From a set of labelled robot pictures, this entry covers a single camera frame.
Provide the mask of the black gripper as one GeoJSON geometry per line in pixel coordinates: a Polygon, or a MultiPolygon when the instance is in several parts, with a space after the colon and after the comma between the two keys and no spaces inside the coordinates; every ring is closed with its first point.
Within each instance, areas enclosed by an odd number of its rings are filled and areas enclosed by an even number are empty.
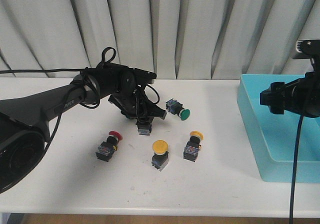
{"type": "Polygon", "coordinates": [[[152,122],[153,118],[166,118],[166,110],[157,106],[160,102],[159,93],[149,84],[157,96],[157,101],[152,102],[146,95],[144,86],[137,86],[129,96],[122,92],[116,92],[109,96],[108,101],[120,109],[120,113],[128,119],[136,119],[138,122],[152,122]]]}
{"type": "Polygon", "coordinates": [[[267,106],[269,111],[275,115],[283,115],[285,111],[306,115],[309,90],[310,80],[305,77],[288,83],[273,82],[268,89],[260,93],[259,103],[267,106]]]}

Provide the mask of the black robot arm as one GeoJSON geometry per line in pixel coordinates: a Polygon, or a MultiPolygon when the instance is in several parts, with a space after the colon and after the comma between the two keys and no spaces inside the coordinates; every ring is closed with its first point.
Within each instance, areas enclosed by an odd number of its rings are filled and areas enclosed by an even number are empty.
{"type": "Polygon", "coordinates": [[[259,101],[276,115],[285,111],[308,118],[320,116],[320,57],[310,58],[313,71],[304,77],[285,83],[277,81],[260,93],[259,101]]]}
{"type": "Polygon", "coordinates": [[[121,113],[148,126],[166,111],[151,102],[145,87],[156,78],[154,72],[102,61],[95,68],[82,69],[68,85],[26,97],[0,102],[0,190],[20,182],[42,160],[55,132],[49,122],[60,120],[76,105],[89,109],[108,98],[121,113]]]}

